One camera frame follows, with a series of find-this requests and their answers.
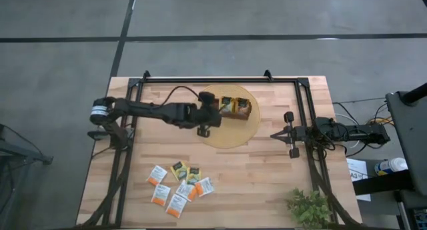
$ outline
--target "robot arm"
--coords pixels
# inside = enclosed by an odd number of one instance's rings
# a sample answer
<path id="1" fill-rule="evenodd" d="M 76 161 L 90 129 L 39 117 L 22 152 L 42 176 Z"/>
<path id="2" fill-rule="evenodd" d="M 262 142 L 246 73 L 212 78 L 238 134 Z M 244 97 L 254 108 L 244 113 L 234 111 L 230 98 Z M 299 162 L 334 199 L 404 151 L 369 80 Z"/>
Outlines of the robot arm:
<path id="1" fill-rule="evenodd" d="M 180 129 L 192 129 L 198 127 L 197 134 L 209 137 L 208 127 L 219 127 L 221 115 L 218 109 L 211 104 L 215 95 L 201 92 L 199 100 L 201 107 L 198 109 L 195 103 L 168 103 L 156 105 L 153 103 L 138 103 L 122 98 L 104 97 L 93 102 L 90 121 L 95 125 L 101 125 L 111 137 L 111 143 L 117 148 L 128 146 L 126 129 L 121 128 L 116 120 L 125 115 L 135 117 L 149 117 L 161 119 L 167 124 L 172 124 Z"/>

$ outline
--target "potted plant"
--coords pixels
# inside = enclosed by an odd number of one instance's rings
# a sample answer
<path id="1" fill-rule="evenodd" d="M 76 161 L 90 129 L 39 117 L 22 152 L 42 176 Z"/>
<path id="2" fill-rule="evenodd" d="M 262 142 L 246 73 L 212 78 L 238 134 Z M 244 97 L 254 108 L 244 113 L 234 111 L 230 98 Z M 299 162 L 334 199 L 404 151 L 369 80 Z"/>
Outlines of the potted plant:
<path id="1" fill-rule="evenodd" d="M 292 198 L 286 200 L 286 203 L 292 218 L 304 229 L 320 229 L 329 221 L 331 211 L 326 197 L 321 196 L 319 191 L 312 191 L 305 196 L 304 191 L 295 188 Z"/>

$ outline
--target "butcher block tabletop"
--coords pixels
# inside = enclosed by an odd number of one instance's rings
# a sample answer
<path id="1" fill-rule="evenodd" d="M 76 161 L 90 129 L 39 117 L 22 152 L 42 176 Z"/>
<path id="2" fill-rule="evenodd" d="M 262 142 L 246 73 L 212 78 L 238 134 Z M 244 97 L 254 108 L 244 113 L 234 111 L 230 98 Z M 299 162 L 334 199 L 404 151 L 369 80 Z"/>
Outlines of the butcher block tabletop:
<path id="1" fill-rule="evenodd" d="M 128 79 L 113 77 L 107 95 L 125 97 Z M 326 78 L 315 76 L 308 79 L 316 115 L 335 118 Z M 141 101 L 160 104 L 178 85 L 188 86 L 198 93 L 213 84 L 217 83 L 144 83 Z M 300 157 L 290 159 L 290 146 L 270 138 L 285 126 L 283 115 L 287 111 L 294 112 L 294 126 L 301 125 L 294 84 L 236 84 L 256 98 L 261 114 L 257 133 L 242 146 L 216 149 L 203 144 L 195 129 L 178 129 L 158 119 L 138 118 L 121 227 L 299 227 L 292 221 L 285 199 L 296 187 L 312 190 L 306 151 L 304 145 L 299 144 Z M 304 89 L 302 96 L 310 124 Z M 196 98 L 187 89 L 177 89 L 169 102 L 195 103 Z M 97 141 L 93 153 L 108 146 L 109 139 Z M 114 150 L 108 150 L 91 161 L 77 223 L 87 220 L 105 197 L 113 156 Z M 165 212 L 179 186 L 170 171 L 178 161 L 199 167 L 202 178 L 210 177 L 215 187 L 213 193 L 187 203 L 179 219 Z M 337 150 L 328 151 L 326 163 L 335 196 L 355 220 L 362 222 L 344 150 L 337 146 Z M 165 207 L 151 203 L 155 187 L 146 180 L 155 165 L 168 171 L 161 182 L 171 187 Z"/>

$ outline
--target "wooden table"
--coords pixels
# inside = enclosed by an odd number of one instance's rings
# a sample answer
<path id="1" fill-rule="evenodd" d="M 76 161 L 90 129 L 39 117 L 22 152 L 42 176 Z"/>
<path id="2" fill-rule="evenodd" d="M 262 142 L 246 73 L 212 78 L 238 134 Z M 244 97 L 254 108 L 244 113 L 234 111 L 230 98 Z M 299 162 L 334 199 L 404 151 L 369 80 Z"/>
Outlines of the wooden table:
<path id="1" fill-rule="evenodd" d="M 112 78 L 108 95 L 125 97 L 128 79 Z M 335 118 L 326 78 L 309 77 L 309 80 L 317 116 Z M 161 103 L 177 85 L 183 84 L 145 83 L 141 99 Z M 185 85 L 200 92 L 211 83 Z M 297 227 L 286 208 L 285 198 L 295 187 L 312 189 L 306 152 L 304 146 L 299 145 L 301 156 L 290 159 L 289 145 L 269 138 L 283 129 L 286 111 L 294 112 L 294 125 L 301 124 L 294 86 L 289 83 L 240 85 L 254 95 L 261 111 L 260 128 L 246 145 L 215 149 L 201 143 L 195 130 L 178 129 L 156 119 L 138 119 L 122 227 Z M 193 101 L 195 97 L 185 89 L 178 89 L 169 100 Z M 94 153 L 108 144 L 109 140 L 97 142 Z M 166 214 L 165 207 L 150 203 L 154 186 L 145 181 L 154 165 L 167 169 L 169 173 L 162 184 L 171 187 L 168 204 L 179 185 L 169 168 L 178 161 L 200 167 L 203 177 L 210 177 L 216 188 L 214 193 L 187 203 L 180 219 Z M 84 222 L 105 197 L 112 162 L 112 150 L 91 162 L 77 223 Z M 332 191 L 347 212 L 361 222 L 344 151 L 328 151 L 326 162 Z"/>

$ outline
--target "white cable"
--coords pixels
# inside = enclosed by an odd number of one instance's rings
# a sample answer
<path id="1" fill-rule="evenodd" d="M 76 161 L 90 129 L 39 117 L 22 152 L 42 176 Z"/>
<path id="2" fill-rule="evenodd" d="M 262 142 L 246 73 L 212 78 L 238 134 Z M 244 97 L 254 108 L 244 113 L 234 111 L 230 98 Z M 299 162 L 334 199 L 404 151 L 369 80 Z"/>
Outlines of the white cable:
<path id="1" fill-rule="evenodd" d="M 352 119 L 351 117 L 347 116 L 347 115 L 343 115 L 343 114 L 339 114 L 339 113 L 335 113 L 335 115 L 340 116 L 340 117 L 345 117 L 347 119 L 349 119 L 350 121 L 352 121 L 354 124 L 358 124 L 354 119 Z M 351 146 L 350 148 L 355 148 L 360 141 L 358 141 L 355 145 Z"/>

